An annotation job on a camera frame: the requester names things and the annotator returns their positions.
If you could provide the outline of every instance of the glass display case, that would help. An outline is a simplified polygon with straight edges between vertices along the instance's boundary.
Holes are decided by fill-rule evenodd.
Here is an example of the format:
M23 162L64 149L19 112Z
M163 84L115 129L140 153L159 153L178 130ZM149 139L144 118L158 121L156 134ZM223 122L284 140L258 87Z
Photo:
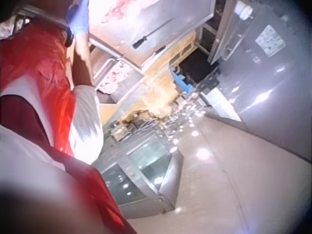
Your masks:
M151 129L119 142L93 163L126 218L175 209L183 156Z

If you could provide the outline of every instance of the white floor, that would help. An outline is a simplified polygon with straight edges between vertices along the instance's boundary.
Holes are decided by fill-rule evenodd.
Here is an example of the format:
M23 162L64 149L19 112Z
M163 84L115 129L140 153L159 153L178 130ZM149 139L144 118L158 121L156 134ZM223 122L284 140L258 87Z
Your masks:
M282 234L292 227L311 203L311 165L216 120L196 117L194 124L177 135L185 158L176 210L130 220L138 234Z

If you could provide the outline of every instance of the white sleeve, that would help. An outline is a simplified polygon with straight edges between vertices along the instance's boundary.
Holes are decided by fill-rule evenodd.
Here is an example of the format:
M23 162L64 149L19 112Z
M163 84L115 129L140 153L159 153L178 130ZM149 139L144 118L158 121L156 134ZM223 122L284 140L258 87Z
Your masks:
M88 85L74 88L76 105L69 132L75 158L88 164L94 162L103 146L103 129L96 91Z

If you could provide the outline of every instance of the handle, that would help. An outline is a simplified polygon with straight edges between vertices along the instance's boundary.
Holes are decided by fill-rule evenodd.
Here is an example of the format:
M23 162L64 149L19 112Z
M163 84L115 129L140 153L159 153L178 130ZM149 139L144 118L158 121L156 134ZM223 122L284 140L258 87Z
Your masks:
M146 36L142 37L142 39L138 40L136 43L134 43L132 46L133 48L137 49L141 44L143 44L144 41L146 41Z

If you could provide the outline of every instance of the hand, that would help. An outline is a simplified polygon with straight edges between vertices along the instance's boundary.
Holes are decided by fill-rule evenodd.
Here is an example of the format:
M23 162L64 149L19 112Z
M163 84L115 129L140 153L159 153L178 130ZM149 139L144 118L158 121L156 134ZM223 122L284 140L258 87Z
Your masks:
M81 0L69 9L67 23L75 36L89 33L89 0Z

